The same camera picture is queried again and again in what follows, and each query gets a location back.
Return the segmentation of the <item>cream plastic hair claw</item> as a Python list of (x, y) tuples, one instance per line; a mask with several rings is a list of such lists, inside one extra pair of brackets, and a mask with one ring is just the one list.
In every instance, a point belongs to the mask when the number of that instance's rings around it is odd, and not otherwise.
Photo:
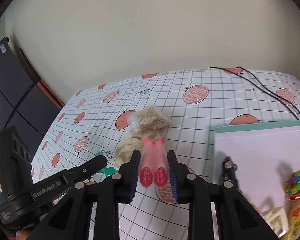
[(283, 206), (264, 211), (261, 216), (276, 233), (277, 237), (281, 238), (289, 231), (288, 218)]

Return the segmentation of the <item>yellow rice cracker packet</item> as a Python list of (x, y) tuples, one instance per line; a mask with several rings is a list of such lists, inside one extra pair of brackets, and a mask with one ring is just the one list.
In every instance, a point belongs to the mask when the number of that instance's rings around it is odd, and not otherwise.
[(297, 239), (300, 233), (300, 194), (289, 197), (290, 208), (288, 211), (289, 231), (286, 239)]

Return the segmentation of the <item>green plastic hair clip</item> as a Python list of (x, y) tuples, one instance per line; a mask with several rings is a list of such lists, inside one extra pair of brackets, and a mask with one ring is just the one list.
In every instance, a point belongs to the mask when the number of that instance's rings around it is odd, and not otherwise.
[(106, 167), (99, 170), (97, 172), (97, 174), (103, 174), (106, 177), (108, 177), (108, 176), (112, 176), (113, 174), (118, 172), (118, 169), (114, 165), (114, 161), (115, 161), (114, 152), (102, 149), (101, 151), (99, 151), (95, 154), (95, 156), (98, 156), (98, 155), (105, 156), (108, 163), (107, 163)]

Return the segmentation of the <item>black toy car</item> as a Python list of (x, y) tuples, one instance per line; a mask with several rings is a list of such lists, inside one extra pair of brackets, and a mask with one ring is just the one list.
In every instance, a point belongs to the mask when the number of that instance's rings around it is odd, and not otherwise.
[(230, 156), (223, 159), (222, 162), (222, 182), (230, 181), (239, 190), (239, 183), (236, 178), (237, 165), (232, 161)]

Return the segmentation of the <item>pomegranate grid tablecloth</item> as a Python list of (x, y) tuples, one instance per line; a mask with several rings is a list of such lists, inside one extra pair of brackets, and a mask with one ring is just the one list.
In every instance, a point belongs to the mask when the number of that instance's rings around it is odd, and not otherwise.
[(288, 206), (285, 181), (300, 170), (300, 82), (281, 72), (180, 70), (122, 79), (75, 93), (47, 130), (32, 179), (102, 155), (98, 185), (129, 161), (143, 138), (164, 140), (198, 178), (218, 183), (227, 156), (243, 196), (260, 211)]

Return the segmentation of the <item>colourful building block toy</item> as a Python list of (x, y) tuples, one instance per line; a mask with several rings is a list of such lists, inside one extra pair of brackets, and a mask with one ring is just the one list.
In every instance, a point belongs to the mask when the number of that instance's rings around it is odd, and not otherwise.
[(293, 172), (286, 180), (285, 193), (290, 196), (300, 194), (300, 170)]

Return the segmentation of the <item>teal white shallow box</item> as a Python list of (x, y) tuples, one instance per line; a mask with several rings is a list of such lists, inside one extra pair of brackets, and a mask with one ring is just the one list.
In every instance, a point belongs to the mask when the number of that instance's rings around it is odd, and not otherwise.
[(240, 190), (259, 211), (289, 209), (285, 182), (300, 170), (300, 120), (219, 127), (213, 149), (213, 183), (220, 184), (222, 161), (230, 157)]

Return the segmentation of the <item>bag of cotton swabs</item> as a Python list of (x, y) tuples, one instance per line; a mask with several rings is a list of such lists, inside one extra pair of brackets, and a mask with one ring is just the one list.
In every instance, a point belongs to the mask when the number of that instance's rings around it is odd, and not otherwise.
[(160, 130), (170, 124), (168, 117), (155, 105), (146, 106), (127, 118), (131, 133), (141, 133), (144, 130)]

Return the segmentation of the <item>dark cabinet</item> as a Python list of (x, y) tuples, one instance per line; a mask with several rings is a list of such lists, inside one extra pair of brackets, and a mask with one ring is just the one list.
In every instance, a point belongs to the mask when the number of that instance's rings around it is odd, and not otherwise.
[(34, 71), (23, 51), (12, 52), (8, 38), (0, 40), (0, 132), (15, 127), (33, 158), (60, 112), (56, 97)]

